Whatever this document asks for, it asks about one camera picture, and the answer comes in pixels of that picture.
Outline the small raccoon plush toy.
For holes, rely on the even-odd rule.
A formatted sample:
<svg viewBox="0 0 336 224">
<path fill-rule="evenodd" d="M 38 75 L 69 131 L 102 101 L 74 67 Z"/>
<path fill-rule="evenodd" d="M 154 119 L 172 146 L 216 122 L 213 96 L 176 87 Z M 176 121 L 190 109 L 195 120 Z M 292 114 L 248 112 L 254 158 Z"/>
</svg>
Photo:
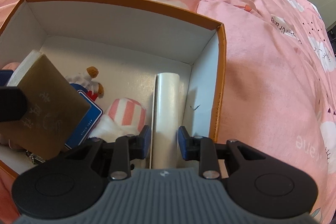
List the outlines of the small raccoon plush toy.
<svg viewBox="0 0 336 224">
<path fill-rule="evenodd" d="M 92 101 L 104 95 L 104 88 L 101 83 L 95 81 L 99 70 L 96 67 L 88 67 L 82 73 L 66 76 L 66 80 L 76 89 L 84 92 Z"/>
</svg>

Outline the blue Ocean Park tag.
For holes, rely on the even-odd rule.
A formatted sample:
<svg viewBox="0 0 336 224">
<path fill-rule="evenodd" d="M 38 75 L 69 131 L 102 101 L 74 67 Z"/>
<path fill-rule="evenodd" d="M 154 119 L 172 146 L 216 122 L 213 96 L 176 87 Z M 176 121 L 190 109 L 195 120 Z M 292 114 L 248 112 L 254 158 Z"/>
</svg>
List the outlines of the blue Ocean Park tag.
<svg viewBox="0 0 336 224">
<path fill-rule="evenodd" d="M 95 102 L 97 94 L 79 84 L 72 83 L 71 86 L 90 104 L 90 108 L 66 141 L 67 149 L 73 149 L 85 141 L 103 114 L 103 110 Z"/>
</svg>

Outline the pink printed duvet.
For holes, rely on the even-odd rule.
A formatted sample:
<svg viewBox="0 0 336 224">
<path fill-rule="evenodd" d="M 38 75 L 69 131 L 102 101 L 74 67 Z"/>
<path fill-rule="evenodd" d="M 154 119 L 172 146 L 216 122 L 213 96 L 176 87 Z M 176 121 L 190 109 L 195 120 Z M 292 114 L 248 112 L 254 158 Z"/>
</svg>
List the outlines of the pink printed duvet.
<svg viewBox="0 0 336 224">
<path fill-rule="evenodd" d="M 5 20 L 19 0 L 1 0 Z M 152 0 L 224 24 L 226 80 L 218 141 L 236 137 L 310 174 L 312 214 L 335 214 L 335 57 L 308 0 Z"/>
</svg>

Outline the white rectangular box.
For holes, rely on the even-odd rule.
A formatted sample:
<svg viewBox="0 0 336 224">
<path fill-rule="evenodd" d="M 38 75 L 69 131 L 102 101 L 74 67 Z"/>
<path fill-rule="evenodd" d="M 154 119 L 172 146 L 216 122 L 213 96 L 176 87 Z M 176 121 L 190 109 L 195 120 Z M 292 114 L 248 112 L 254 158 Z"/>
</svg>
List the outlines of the white rectangular box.
<svg viewBox="0 0 336 224">
<path fill-rule="evenodd" d="M 155 77 L 151 123 L 150 168 L 177 166 L 179 121 L 179 75 L 159 73 Z"/>
</svg>

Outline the pink fabric pouch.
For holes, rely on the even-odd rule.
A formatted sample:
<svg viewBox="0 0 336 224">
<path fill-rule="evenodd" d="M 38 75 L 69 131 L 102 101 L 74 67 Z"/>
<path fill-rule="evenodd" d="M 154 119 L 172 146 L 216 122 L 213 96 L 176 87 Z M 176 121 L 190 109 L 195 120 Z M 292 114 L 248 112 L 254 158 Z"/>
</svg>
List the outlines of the pink fabric pouch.
<svg viewBox="0 0 336 224">
<path fill-rule="evenodd" d="M 11 62 L 11 63 L 6 64 L 1 69 L 1 76 L 10 77 L 19 65 L 20 65 L 20 62 Z"/>
</svg>

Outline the orange cardboard storage box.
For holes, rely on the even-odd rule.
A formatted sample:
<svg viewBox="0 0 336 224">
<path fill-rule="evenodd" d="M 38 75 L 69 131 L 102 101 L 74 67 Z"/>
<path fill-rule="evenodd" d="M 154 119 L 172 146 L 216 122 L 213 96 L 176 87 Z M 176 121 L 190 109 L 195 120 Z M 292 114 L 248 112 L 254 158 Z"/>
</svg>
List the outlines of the orange cardboard storage box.
<svg viewBox="0 0 336 224">
<path fill-rule="evenodd" d="M 44 53 L 64 76 L 98 69 L 97 104 L 131 98 L 153 120 L 155 80 L 179 75 L 179 125 L 215 139 L 224 88 L 222 23 L 148 0 L 20 0 L 1 25 L 1 65 Z"/>
</svg>

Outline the gold patterned book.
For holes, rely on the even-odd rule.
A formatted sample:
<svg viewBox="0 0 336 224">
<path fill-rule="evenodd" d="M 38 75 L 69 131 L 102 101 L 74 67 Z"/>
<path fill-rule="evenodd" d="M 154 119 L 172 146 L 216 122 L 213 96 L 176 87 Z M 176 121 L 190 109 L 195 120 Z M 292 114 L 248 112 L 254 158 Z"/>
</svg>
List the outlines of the gold patterned book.
<svg viewBox="0 0 336 224">
<path fill-rule="evenodd" d="M 90 104 L 36 50 L 15 69 L 7 86 L 20 88 L 29 106 L 19 121 L 1 122 L 1 134 L 45 160 L 57 156 Z"/>
</svg>

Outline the white mouse plush toy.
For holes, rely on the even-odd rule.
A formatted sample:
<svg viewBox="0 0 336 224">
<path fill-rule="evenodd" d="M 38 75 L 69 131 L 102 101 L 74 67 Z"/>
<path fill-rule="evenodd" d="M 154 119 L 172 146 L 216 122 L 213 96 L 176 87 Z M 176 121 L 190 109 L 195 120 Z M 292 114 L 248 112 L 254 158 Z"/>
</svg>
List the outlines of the white mouse plush toy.
<svg viewBox="0 0 336 224">
<path fill-rule="evenodd" d="M 125 135 L 138 135 L 145 125 L 146 108 L 130 98 L 119 98 L 108 107 L 89 134 L 107 143 Z"/>
</svg>

